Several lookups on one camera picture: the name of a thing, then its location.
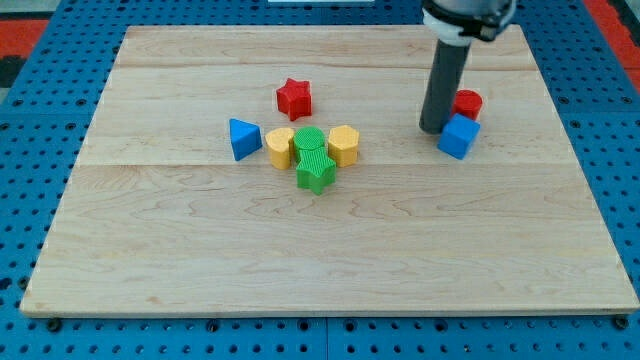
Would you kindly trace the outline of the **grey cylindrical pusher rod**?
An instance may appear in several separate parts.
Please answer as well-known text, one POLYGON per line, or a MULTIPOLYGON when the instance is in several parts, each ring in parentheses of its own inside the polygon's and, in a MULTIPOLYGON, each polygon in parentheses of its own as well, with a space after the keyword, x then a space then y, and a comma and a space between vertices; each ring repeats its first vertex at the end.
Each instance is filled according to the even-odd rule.
POLYGON ((470 46, 437 42, 419 126, 427 134, 440 134, 449 121, 470 46))

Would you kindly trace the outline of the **robot wrist with white ring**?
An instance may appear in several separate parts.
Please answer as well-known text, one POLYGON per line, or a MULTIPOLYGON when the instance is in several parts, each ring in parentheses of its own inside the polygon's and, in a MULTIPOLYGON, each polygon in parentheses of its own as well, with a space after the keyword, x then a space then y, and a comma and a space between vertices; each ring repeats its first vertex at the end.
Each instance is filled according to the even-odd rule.
POLYGON ((510 24, 515 0, 423 0, 423 23, 451 46, 469 46, 475 39, 492 42, 510 24))

